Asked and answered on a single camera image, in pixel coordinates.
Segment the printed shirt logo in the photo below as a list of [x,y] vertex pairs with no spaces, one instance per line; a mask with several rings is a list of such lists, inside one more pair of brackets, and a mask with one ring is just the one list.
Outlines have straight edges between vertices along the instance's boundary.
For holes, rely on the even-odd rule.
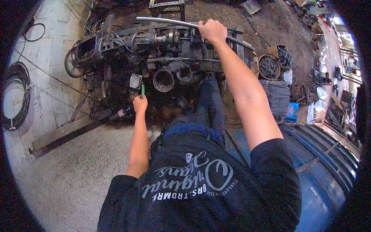
[[[144,192],[142,198],[146,198],[148,193],[153,193],[152,201],[166,199],[188,199],[199,194],[208,196],[220,196],[228,194],[236,185],[238,180],[233,177],[233,168],[221,159],[215,159],[210,162],[206,157],[206,152],[202,151],[192,158],[192,153],[186,154],[186,161],[189,163],[186,167],[163,167],[155,170],[158,177],[171,178],[182,177],[179,180],[162,179],[153,184],[147,184],[142,187]],[[195,168],[203,169],[193,173]]]
[[187,164],[191,162],[193,154],[192,153],[187,153],[185,156],[185,160],[187,161]]

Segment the blue container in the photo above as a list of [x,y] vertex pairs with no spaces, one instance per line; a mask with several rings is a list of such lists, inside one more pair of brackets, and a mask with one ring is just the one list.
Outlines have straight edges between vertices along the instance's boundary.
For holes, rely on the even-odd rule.
[[[358,160],[339,144],[326,152],[336,141],[315,126],[283,125],[280,129],[302,189],[302,212],[296,231],[326,231],[352,188]],[[244,130],[230,130],[229,135],[224,135],[227,151],[250,166]]]

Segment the right hand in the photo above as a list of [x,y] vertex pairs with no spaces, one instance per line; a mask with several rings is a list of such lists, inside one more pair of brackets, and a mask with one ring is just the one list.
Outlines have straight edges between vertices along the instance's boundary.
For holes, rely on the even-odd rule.
[[202,37],[215,44],[217,42],[225,42],[227,39],[227,28],[223,26],[218,20],[209,19],[206,23],[198,22],[198,30]]
[[145,110],[148,106],[147,97],[143,94],[143,99],[140,99],[140,95],[136,96],[133,101],[134,111],[138,114],[145,114]]

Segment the green handle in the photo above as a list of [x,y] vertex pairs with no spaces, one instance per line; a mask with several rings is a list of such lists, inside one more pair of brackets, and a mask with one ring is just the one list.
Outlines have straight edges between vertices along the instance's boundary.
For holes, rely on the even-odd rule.
[[144,95],[144,84],[142,84],[142,95],[140,96],[140,99],[143,99],[143,95]]

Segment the blue jeans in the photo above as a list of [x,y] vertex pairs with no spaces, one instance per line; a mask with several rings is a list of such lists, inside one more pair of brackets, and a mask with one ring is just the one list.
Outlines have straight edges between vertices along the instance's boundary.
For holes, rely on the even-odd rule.
[[218,83],[212,74],[208,73],[208,77],[200,84],[198,89],[196,111],[193,109],[186,110],[184,114],[176,117],[169,126],[163,128],[161,135],[151,145],[151,154],[155,153],[156,148],[161,145],[164,137],[188,131],[198,132],[225,148],[224,129],[223,103]]
[[185,114],[174,119],[167,128],[177,123],[195,123],[205,125],[219,131],[221,135],[223,134],[225,129],[223,102],[221,101],[217,81],[211,74],[208,75],[199,87],[196,111],[188,109]]

